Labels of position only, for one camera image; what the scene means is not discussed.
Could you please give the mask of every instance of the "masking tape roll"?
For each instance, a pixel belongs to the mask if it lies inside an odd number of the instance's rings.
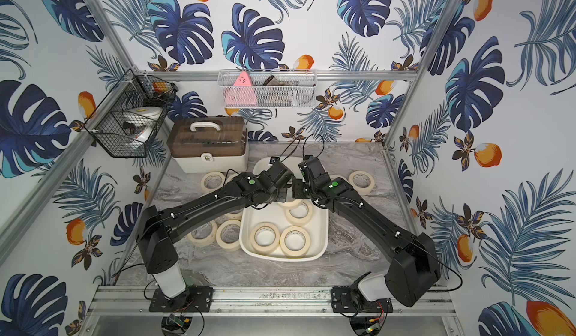
[[[286,246],[286,238],[293,233],[300,234],[304,238],[304,246],[300,250],[291,250]],[[303,257],[310,249],[310,235],[300,226],[290,226],[285,229],[282,232],[282,236],[280,236],[280,249],[282,249],[282,252],[288,257]]]
[[[224,250],[229,251],[229,252],[233,252],[233,251],[237,251],[240,249],[240,234],[239,233],[238,233],[238,239],[232,243],[224,242],[224,240],[222,240],[222,232],[224,232],[228,227],[231,227],[232,225],[236,225],[236,226],[240,227],[240,224],[241,224],[241,222],[238,220],[228,220],[228,221],[225,221],[222,225],[220,225],[220,227],[218,227],[218,231],[216,232],[216,242]]]
[[[212,181],[214,178],[220,178],[220,184],[216,188],[208,188],[206,186],[206,183]],[[222,174],[221,172],[208,172],[207,174],[204,175],[204,177],[200,181],[200,188],[204,193],[211,193],[212,191],[221,188],[223,185],[224,185],[224,174]]]
[[[368,181],[370,181],[369,185],[366,187],[360,187],[357,184],[354,183],[354,178],[356,176],[360,176],[363,178],[366,178]],[[352,187],[356,190],[356,192],[358,192],[358,194],[360,196],[366,196],[368,195],[376,186],[376,183],[374,182],[374,178],[372,177],[371,174],[369,174],[366,171],[354,171],[350,174],[350,176],[348,177],[348,182],[350,182],[350,184],[352,185]]]
[[[224,181],[224,184],[227,184],[228,182],[232,181],[232,179],[235,178],[236,176],[238,176],[238,175],[234,174],[234,175],[228,176],[228,178],[226,179],[226,181]]]
[[[216,231],[218,230],[218,225],[216,225],[216,222],[214,220],[210,222],[210,225],[212,226],[212,231],[208,236],[206,236],[203,239],[197,239],[194,236],[192,236],[192,232],[190,232],[187,235],[188,240],[196,247],[205,247],[210,245],[216,239]]]
[[[307,209],[306,216],[304,217],[295,217],[292,214],[292,212],[290,212],[291,210],[284,210],[284,215],[286,215],[286,219],[290,224],[294,226],[306,225],[308,222],[310,222],[310,220],[312,219],[312,215],[314,214],[314,205],[310,202],[310,200],[307,199],[301,199],[300,203],[294,209],[298,208],[302,203],[304,204],[304,206],[306,206]]]
[[[234,212],[228,212],[226,215],[224,215],[226,217],[227,220],[238,220],[238,221],[242,221],[242,215],[244,214],[244,209],[238,210],[237,213]]]
[[[296,209],[301,202],[302,202],[301,199],[294,199],[292,201],[287,202],[277,202],[277,205],[283,208],[284,210],[292,210]]]
[[[256,242],[256,235],[265,230],[274,232],[274,241],[272,241],[270,245],[261,246],[258,244],[258,242]],[[252,231],[250,232],[250,245],[252,245],[252,247],[258,254],[267,255],[271,253],[272,251],[277,249],[279,243],[280,243],[280,231],[278,230],[278,227],[276,227],[275,224],[260,223],[256,225],[256,227],[252,229]]]

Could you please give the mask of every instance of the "white plastic tray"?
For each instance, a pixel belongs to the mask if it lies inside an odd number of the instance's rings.
[[[254,166],[254,174],[257,175],[261,171],[267,170],[270,167],[270,157],[261,159]],[[302,173],[298,168],[298,164],[302,162],[301,157],[288,157],[283,164],[290,168],[296,178],[302,178]],[[286,196],[286,201],[291,201],[292,189],[288,189],[288,195]],[[285,261],[285,262],[301,262],[301,261],[311,261],[316,260],[320,257],[328,246],[328,210],[323,210],[314,206],[314,216],[309,223],[303,226],[303,228],[308,231],[310,235],[310,249],[304,257],[301,258],[288,258],[280,249],[280,246],[272,253],[268,255],[261,255],[256,253],[250,244],[249,237],[252,229],[259,223],[268,222],[276,225],[280,233],[284,231],[289,226],[292,226],[284,215],[284,209],[276,204],[276,202],[271,203],[263,210],[254,210],[249,207],[244,209],[244,214],[242,216],[242,224],[240,226],[240,246],[242,250],[247,254],[263,258],[267,260]]]

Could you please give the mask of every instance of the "wall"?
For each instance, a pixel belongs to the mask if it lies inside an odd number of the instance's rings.
[[[2,223],[122,68],[83,0],[0,0],[0,20]],[[0,334],[79,331],[160,181],[169,159],[164,141],[138,160],[89,148],[0,268]]]
[[[575,6],[464,0],[387,141],[467,336],[576,334]]]
[[[429,40],[430,33],[425,33],[444,0],[101,1],[139,69],[180,72],[277,67],[414,70],[422,41],[425,45]],[[330,141],[380,141],[407,88],[405,82],[393,89],[391,84],[341,80],[319,85],[320,97],[330,88],[330,102],[323,109],[297,110],[302,115],[293,109],[228,113],[244,116],[250,131],[264,126],[279,140],[292,126],[296,131],[304,127],[306,133],[338,129],[321,132]],[[208,115],[224,114],[217,87],[189,85],[181,90],[198,93]],[[255,113],[270,122],[254,124]],[[290,120],[290,125],[282,120]]]
[[[76,137],[68,125],[84,121],[121,75],[87,8],[70,10],[76,2],[82,0],[0,2],[0,225],[38,183],[36,168]]]

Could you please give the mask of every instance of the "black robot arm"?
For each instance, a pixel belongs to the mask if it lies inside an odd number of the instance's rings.
[[[411,307],[440,279],[434,241],[427,234],[416,237],[374,209],[347,181],[330,180],[317,157],[306,155],[299,167],[304,180],[292,186],[294,197],[309,198],[346,218],[382,251],[391,261],[385,279],[396,300]]]
[[[148,274],[156,275],[178,262],[174,243],[205,223],[228,212],[262,203],[286,200],[286,186],[294,175],[279,160],[255,176],[243,172],[222,188],[174,208],[142,212],[136,242]]]

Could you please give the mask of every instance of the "gray marble surface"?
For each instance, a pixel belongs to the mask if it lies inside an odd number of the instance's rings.
[[[249,166],[265,157],[278,155],[287,144],[251,144]],[[301,146],[294,156],[302,155]],[[378,211],[404,227],[398,202],[392,190],[381,154],[381,144],[335,142],[326,144],[320,156],[330,174],[348,177],[353,171],[364,170],[372,174],[376,187],[365,199]],[[307,144],[306,154],[316,155],[321,144]],[[199,182],[203,174],[186,174],[172,160],[155,194],[153,204],[158,209],[177,206],[202,195]],[[197,248],[187,239],[176,243],[178,261],[187,282],[204,285],[267,285],[267,286],[316,286],[347,285],[360,275],[379,272],[389,266],[376,246],[355,226],[343,217],[330,213],[328,247],[318,259],[307,262],[276,262],[255,258],[241,249],[232,253],[221,249],[216,242]],[[138,250],[127,265],[142,261]],[[124,271],[118,285],[146,285],[151,278],[144,267]]]

